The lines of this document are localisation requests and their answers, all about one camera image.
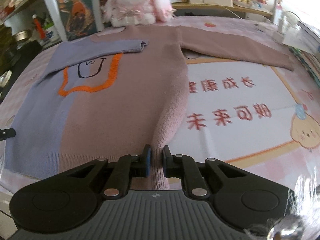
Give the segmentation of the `pink white plush bunny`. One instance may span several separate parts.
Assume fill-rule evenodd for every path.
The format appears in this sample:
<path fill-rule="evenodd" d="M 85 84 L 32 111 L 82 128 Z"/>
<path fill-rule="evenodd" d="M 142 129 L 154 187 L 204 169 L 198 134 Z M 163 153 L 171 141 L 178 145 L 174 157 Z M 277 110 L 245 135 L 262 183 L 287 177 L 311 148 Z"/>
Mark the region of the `pink white plush bunny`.
<path fill-rule="evenodd" d="M 168 22 L 175 12 L 170 0 L 107 0 L 101 10 L 103 21 L 114 27 Z"/>

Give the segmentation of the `white plastic tub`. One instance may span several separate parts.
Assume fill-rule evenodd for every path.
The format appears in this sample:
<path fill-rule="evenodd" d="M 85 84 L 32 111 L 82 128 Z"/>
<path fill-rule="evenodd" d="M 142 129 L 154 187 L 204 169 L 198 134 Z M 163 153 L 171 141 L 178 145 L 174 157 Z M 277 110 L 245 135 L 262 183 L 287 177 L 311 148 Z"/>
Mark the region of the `white plastic tub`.
<path fill-rule="evenodd" d="M 48 23 L 43 26 L 44 32 L 46 37 L 49 39 L 50 42 L 55 42 L 60 39 L 60 35 L 54 25 L 54 23 Z"/>

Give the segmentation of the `metal bowl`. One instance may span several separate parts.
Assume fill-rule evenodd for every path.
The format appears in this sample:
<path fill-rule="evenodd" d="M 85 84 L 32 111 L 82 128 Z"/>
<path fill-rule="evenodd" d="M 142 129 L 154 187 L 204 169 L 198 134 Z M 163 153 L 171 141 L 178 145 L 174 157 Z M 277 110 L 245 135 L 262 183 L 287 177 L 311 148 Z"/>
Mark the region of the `metal bowl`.
<path fill-rule="evenodd" d="M 13 40 L 17 45 L 23 44 L 24 42 L 27 42 L 32 37 L 31 30 L 23 30 L 15 33 L 13 35 Z"/>

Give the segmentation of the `pink checkered cartoon tablecloth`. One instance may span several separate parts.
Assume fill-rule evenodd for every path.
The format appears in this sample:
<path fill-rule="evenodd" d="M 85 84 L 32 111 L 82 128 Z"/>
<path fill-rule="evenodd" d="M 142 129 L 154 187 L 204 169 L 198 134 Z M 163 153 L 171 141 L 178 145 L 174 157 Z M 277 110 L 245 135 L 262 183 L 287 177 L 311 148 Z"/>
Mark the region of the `pink checkered cartoon tablecloth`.
<path fill-rule="evenodd" d="M 178 17 L 153 25 L 194 28 L 187 22 Z M 225 18 L 197 29 L 223 33 L 219 28 L 226 23 Z M 255 174 L 294 188 L 299 176 L 319 179 L 319 100 L 302 92 L 297 63 L 287 50 L 276 43 L 265 46 L 286 54 L 292 70 L 183 50 L 189 79 L 187 111 L 166 145 L 172 154 L 199 162 L 209 157 L 234 164 L 258 159 Z M 57 47 L 31 61 L 27 71 L 32 81 L 15 83 L 1 105 L 1 122 L 13 123 Z"/>

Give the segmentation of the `wooden shelf board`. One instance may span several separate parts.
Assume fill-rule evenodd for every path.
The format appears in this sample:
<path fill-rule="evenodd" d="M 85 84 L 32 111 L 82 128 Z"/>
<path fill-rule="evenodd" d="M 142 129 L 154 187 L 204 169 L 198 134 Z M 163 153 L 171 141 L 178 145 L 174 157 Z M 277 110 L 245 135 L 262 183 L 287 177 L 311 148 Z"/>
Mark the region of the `wooden shelf board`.
<path fill-rule="evenodd" d="M 261 15 L 266 18 L 271 18 L 273 14 L 268 10 L 260 10 L 253 9 L 248 7 L 240 7 L 238 5 L 226 6 L 226 5 L 218 5 L 218 4 L 192 4 L 192 3 L 172 3 L 172 7 L 180 10 L 180 9 L 225 9 L 232 12 L 243 12 L 243 13 L 251 13 L 256 15 Z"/>

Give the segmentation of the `purple and pink knit sweater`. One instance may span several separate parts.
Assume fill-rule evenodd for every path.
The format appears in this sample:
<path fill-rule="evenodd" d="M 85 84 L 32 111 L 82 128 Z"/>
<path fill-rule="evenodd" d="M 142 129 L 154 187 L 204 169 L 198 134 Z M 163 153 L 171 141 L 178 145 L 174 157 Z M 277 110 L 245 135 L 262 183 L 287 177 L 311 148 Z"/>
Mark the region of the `purple and pink knit sweater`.
<path fill-rule="evenodd" d="M 7 170 L 45 179 L 97 158 L 117 161 L 152 147 L 136 189 L 164 190 L 161 150 L 187 111 L 183 50 L 292 70 L 290 58 L 245 36 L 185 26 L 128 26 L 63 42 L 33 84 L 5 143 Z"/>

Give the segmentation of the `stack of books at right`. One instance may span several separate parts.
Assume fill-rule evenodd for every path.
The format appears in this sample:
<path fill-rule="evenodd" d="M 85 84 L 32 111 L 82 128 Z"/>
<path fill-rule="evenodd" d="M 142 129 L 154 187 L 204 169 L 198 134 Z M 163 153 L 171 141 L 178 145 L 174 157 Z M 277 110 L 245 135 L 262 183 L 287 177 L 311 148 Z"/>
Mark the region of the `stack of books at right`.
<path fill-rule="evenodd" d="M 283 44 L 289 47 L 319 86 L 319 29 L 297 21 L 285 32 Z"/>

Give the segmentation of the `dark illustrated book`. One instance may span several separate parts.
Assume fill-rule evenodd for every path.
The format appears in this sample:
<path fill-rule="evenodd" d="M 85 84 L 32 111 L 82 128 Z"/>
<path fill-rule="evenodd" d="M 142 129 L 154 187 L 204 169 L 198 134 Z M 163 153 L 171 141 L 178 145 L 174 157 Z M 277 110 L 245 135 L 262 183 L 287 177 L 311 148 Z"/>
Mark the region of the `dark illustrated book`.
<path fill-rule="evenodd" d="M 97 32 L 92 0 L 57 0 L 67 40 L 76 40 Z"/>

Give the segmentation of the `red bottle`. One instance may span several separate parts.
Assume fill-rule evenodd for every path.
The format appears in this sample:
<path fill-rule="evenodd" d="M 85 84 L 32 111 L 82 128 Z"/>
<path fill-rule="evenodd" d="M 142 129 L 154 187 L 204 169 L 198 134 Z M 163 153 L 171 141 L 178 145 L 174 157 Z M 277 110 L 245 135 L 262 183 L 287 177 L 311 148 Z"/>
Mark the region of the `red bottle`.
<path fill-rule="evenodd" d="M 46 38 L 46 33 L 42 29 L 42 25 L 40 24 L 40 21 L 37 19 L 37 15 L 33 14 L 32 18 L 33 18 L 33 22 L 36 26 L 36 29 L 40 35 L 40 39 L 44 40 Z"/>

